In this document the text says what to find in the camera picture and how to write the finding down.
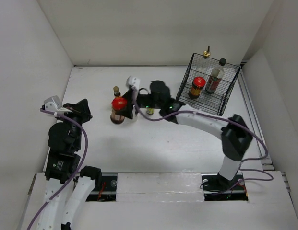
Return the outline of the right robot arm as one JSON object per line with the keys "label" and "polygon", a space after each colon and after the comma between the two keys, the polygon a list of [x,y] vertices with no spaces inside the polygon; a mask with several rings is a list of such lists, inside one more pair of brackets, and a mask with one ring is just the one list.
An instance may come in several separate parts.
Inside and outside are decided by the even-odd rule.
{"label": "right robot arm", "polygon": [[172,98],[170,89],[161,80],[152,81],[147,94],[140,93],[140,80],[137,78],[129,77],[126,85],[128,91],[112,102],[115,115],[133,119],[142,108],[159,109],[161,120],[197,128],[215,136],[221,140],[224,159],[212,185],[216,186],[216,190],[221,190],[234,184],[234,177],[253,140],[241,116],[224,118],[194,109]]}

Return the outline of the clear glass pourer bottle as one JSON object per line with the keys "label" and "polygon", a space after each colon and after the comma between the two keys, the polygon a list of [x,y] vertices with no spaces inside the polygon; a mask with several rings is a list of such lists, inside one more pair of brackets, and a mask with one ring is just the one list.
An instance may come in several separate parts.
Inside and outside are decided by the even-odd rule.
{"label": "clear glass pourer bottle", "polygon": [[197,62],[196,71],[201,77],[205,77],[207,69],[208,69],[208,61],[210,56],[210,45],[207,46],[207,49],[203,52],[201,58]]}

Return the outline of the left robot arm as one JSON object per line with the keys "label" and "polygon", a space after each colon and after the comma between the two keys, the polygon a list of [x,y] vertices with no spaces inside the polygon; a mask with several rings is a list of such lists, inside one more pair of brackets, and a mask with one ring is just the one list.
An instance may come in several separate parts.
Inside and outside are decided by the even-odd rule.
{"label": "left robot arm", "polygon": [[92,119],[87,99],[62,104],[57,96],[46,99],[40,112],[58,122],[48,131],[44,203],[27,229],[72,230],[86,199],[102,185],[101,169],[83,166],[88,135],[83,124]]}

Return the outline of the black cap sauce bottle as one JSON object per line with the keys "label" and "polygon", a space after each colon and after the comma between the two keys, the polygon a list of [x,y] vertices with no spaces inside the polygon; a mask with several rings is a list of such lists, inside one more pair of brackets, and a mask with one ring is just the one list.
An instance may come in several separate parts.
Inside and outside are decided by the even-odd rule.
{"label": "black cap sauce bottle", "polygon": [[224,66],[226,64],[226,59],[221,58],[219,60],[218,66],[214,67],[211,71],[211,74],[208,78],[208,81],[205,86],[205,91],[208,94],[215,93],[222,77],[224,76]]}

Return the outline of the small yellow label bottle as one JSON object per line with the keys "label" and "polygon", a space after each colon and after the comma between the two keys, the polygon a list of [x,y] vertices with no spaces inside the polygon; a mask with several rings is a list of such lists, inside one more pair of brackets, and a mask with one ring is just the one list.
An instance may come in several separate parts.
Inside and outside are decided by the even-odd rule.
{"label": "small yellow label bottle", "polygon": [[146,113],[148,114],[148,115],[153,115],[154,114],[154,109],[153,108],[147,108],[146,109]]}
{"label": "small yellow label bottle", "polygon": [[115,97],[115,98],[121,97],[121,92],[120,92],[118,86],[114,86],[114,87],[113,87],[113,93],[114,93],[114,97]]}

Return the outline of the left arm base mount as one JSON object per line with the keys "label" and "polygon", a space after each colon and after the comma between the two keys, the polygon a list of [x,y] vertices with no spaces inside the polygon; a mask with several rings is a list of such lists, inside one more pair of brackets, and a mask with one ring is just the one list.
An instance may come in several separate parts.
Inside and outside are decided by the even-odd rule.
{"label": "left arm base mount", "polygon": [[117,174],[103,174],[99,168],[85,167],[74,180],[71,198],[81,202],[112,202],[116,200]]}

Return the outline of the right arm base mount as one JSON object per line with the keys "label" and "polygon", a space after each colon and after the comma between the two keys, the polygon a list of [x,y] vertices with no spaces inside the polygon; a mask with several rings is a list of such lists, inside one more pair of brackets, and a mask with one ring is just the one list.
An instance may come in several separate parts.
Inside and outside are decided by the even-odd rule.
{"label": "right arm base mount", "polygon": [[217,173],[202,173],[200,189],[204,192],[204,201],[248,201],[247,189],[242,173],[238,173],[231,181],[222,178]]}

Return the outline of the silver lid spice shaker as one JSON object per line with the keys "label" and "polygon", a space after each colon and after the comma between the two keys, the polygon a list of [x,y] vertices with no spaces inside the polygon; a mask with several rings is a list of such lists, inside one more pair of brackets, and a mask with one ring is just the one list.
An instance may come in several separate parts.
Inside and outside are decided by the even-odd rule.
{"label": "silver lid spice shaker", "polygon": [[138,112],[136,110],[133,110],[132,114],[133,114],[132,121],[136,122],[138,120]]}

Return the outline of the red lid jar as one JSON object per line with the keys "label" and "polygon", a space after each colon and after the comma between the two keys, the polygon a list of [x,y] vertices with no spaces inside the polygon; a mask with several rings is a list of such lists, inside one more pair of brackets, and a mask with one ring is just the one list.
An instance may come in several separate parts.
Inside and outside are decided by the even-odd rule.
{"label": "red lid jar", "polygon": [[123,111],[126,108],[127,100],[122,97],[116,97],[113,99],[111,106],[112,106],[112,112],[110,115],[110,120],[116,125],[123,123],[125,117],[122,115],[119,115],[118,112]]}
{"label": "red lid jar", "polygon": [[203,77],[195,77],[192,81],[192,85],[188,92],[188,96],[191,99],[197,99],[200,96],[201,90],[204,88],[205,84],[206,80]]}

